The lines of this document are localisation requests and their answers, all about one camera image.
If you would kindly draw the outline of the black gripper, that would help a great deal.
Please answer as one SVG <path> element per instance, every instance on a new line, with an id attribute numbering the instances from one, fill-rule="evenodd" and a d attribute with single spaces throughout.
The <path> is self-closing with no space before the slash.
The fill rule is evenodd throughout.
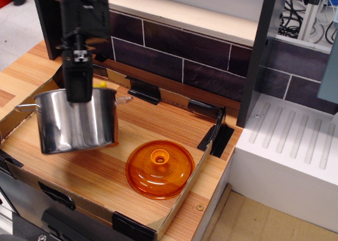
<path id="1" fill-rule="evenodd" d="M 91 44 L 110 38 L 108 0 L 55 0 L 60 3 L 63 79 L 67 100 L 86 103 L 92 97 L 92 53 L 86 50 Z"/>

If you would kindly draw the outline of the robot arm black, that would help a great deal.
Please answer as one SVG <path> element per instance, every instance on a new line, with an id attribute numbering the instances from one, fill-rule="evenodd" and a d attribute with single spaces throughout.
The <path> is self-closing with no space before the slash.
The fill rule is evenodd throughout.
<path id="1" fill-rule="evenodd" d="M 56 0 L 62 23 L 62 71 L 67 100 L 85 103 L 92 97 L 92 46 L 110 38 L 108 0 Z"/>

